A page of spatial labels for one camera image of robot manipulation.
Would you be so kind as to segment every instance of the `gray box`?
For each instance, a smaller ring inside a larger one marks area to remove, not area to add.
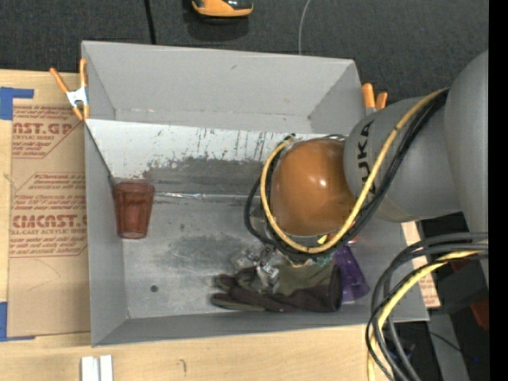
[[[370,294],[334,314],[229,312],[209,302],[213,276],[233,273],[232,257],[260,246],[243,208],[275,146],[288,133],[347,135],[365,115],[353,61],[90,41],[82,54],[93,346],[367,322]],[[142,240],[116,234],[120,179],[156,187]],[[352,250],[371,287],[403,247],[395,223],[373,219],[358,236]],[[426,319],[419,289],[395,313]]]

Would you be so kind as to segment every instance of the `cup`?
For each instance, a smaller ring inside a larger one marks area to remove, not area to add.
[[[141,239],[148,234],[155,188],[141,181],[123,181],[114,186],[118,236]]]

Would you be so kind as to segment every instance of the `brown glove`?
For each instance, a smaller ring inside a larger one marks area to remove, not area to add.
[[[335,312],[342,303],[342,275],[337,265],[305,267],[277,266],[279,283],[275,291],[260,284],[255,267],[234,276],[219,275],[215,283],[225,293],[213,294],[215,306],[230,310]]]

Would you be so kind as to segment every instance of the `blue tape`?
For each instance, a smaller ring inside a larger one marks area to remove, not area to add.
[[[33,337],[7,337],[7,302],[0,302],[0,343],[3,341],[31,339]]]
[[[0,87],[0,119],[13,119],[14,98],[33,98],[33,89],[15,89],[13,87]]]

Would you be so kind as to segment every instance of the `black floor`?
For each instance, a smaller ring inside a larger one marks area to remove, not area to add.
[[[248,20],[217,25],[150,0],[157,44],[354,59],[389,102],[448,87],[489,48],[489,0],[312,0],[302,18],[308,1],[254,0]],[[150,44],[143,0],[0,0],[0,68],[76,71],[82,40]],[[490,379],[488,331],[469,309],[454,320],[471,380]],[[421,377],[439,380],[425,324],[401,331]]]

